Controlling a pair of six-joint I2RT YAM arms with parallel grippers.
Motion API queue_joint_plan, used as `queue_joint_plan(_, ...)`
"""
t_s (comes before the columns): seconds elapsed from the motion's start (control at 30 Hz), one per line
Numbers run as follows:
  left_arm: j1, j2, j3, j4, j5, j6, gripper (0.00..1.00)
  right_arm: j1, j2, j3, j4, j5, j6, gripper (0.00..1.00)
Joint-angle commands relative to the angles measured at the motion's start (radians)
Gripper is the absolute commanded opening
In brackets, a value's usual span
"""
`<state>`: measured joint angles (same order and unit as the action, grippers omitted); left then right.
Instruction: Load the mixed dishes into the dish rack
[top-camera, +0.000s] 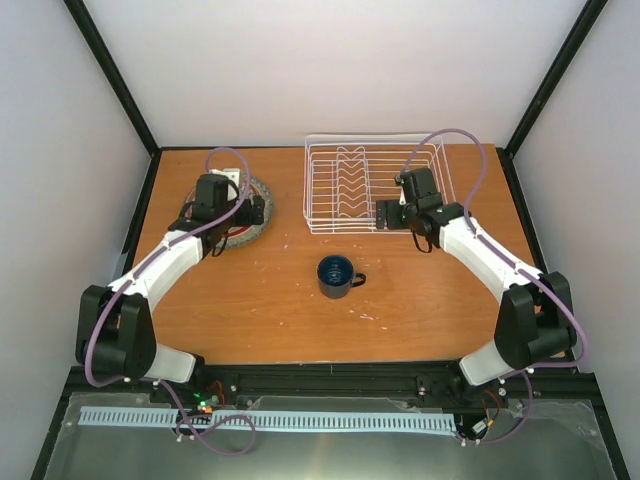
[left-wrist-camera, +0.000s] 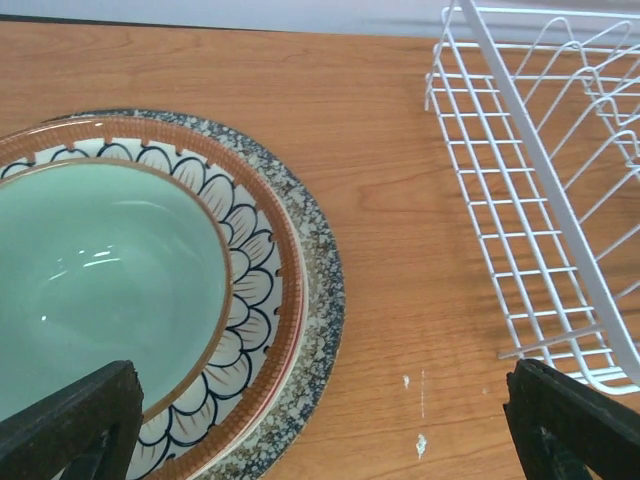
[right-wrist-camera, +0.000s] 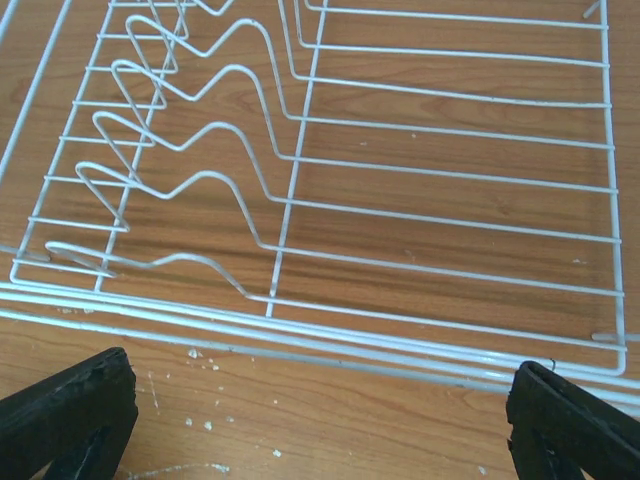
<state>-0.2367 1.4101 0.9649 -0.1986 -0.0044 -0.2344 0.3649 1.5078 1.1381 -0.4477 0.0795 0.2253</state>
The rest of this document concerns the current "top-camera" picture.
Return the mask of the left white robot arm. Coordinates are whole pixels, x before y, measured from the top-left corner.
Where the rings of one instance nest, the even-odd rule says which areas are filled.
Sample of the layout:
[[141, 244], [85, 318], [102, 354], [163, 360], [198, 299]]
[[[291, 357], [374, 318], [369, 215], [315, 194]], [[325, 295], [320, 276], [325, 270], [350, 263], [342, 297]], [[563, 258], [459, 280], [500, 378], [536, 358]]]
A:
[[237, 169], [201, 175], [161, 242], [138, 265], [82, 293], [75, 356], [88, 383], [164, 380], [184, 401], [201, 400], [208, 390], [207, 376], [197, 370], [203, 357], [158, 343], [152, 314], [192, 267], [257, 239], [273, 208], [268, 187]]

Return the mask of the dark blue mug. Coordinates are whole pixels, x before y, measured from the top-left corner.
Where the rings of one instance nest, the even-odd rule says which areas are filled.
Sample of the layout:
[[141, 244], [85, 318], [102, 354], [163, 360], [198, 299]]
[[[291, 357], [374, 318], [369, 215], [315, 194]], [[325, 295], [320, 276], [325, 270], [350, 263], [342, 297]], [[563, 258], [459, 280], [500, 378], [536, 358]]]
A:
[[330, 299], [340, 299], [351, 289], [366, 283], [364, 273], [358, 273], [352, 262], [342, 255], [329, 255], [317, 266], [317, 279], [321, 293]]

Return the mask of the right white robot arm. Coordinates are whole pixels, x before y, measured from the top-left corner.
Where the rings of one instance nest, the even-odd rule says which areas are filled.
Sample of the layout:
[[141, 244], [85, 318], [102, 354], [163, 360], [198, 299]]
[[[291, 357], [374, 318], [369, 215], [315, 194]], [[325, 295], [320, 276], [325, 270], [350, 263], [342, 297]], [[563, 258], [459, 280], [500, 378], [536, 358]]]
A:
[[462, 357], [458, 368], [470, 386], [512, 372], [549, 366], [556, 354], [573, 348], [579, 332], [568, 280], [521, 261], [481, 228], [463, 205], [443, 200], [432, 171], [401, 173], [397, 199], [376, 203], [379, 230], [408, 230], [461, 262], [499, 304], [491, 341]]

